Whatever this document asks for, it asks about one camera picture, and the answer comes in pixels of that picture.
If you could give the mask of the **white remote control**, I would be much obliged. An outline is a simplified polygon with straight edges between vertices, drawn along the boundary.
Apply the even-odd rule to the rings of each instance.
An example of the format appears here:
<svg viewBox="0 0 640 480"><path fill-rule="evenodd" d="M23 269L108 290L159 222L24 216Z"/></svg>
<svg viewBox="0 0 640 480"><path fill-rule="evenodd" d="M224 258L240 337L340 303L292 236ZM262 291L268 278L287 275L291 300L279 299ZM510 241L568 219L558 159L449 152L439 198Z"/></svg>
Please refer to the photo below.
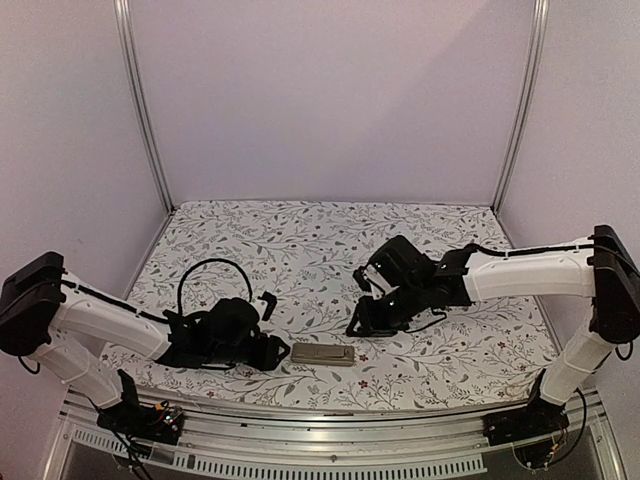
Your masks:
<svg viewBox="0 0 640 480"><path fill-rule="evenodd" d="M299 364L350 367L355 364L355 353L352 346L296 343L291 351L291 361Z"/></svg>

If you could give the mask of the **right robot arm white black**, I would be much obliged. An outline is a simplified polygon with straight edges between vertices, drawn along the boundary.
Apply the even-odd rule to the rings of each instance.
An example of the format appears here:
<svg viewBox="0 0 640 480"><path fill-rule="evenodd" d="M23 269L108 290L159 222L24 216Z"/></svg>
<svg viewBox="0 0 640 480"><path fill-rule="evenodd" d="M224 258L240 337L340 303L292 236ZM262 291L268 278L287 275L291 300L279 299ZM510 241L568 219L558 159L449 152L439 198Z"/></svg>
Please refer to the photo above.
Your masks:
<svg viewBox="0 0 640 480"><path fill-rule="evenodd" d="M432 260L402 235L358 268L364 291L346 328L349 337L390 337L425 310L445 311L496 298L566 295L588 298L592 314L532 386L517 427L537 436L580 384L619 345L639 336L639 270L615 230L568 243L492 250L472 243Z"/></svg>

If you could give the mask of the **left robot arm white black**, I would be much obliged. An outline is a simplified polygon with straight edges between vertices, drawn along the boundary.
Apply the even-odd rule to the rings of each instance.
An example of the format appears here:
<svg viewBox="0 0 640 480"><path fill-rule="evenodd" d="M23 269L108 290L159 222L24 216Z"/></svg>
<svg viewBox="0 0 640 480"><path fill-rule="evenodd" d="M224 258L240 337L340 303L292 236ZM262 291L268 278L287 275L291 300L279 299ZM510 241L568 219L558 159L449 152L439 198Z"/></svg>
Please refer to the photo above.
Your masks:
<svg viewBox="0 0 640 480"><path fill-rule="evenodd" d="M64 258L46 252L1 287L1 350L29 359L87 396L128 434L148 426L148 412L127 391L135 383L105 366L75 339L81 333L176 369L225 371L246 365L275 370L291 348L261 330L277 299L270 293L218 301L210 310L160 315L108 295L71 274Z"/></svg>

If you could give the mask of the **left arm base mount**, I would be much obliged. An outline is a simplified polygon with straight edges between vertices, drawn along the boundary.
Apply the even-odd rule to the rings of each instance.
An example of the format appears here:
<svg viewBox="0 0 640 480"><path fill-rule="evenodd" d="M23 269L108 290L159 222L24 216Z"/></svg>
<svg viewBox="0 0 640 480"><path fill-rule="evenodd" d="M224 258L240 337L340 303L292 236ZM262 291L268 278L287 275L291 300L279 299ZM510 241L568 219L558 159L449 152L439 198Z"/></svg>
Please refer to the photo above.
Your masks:
<svg viewBox="0 0 640 480"><path fill-rule="evenodd" d="M123 370L120 401L109 408L97 408L97 425L134 439L177 445L184 426L184 411L167 400L154 406L140 403L134 380Z"/></svg>

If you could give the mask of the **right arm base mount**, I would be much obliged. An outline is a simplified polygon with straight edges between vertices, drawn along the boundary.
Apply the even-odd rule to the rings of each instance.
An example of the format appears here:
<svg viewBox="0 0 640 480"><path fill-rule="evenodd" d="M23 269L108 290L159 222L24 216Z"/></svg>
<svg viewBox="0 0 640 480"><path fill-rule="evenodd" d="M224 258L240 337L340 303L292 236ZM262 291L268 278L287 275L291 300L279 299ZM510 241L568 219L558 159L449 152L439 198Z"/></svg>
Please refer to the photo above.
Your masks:
<svg viewBox="0 0 640 480"><path fill-rule="evenodd" d="M527 403L519 408L482 417L483 436L491 446L551 434L569 426L565 405L555 405L541 397L542 371L533 383Z"/></svg>

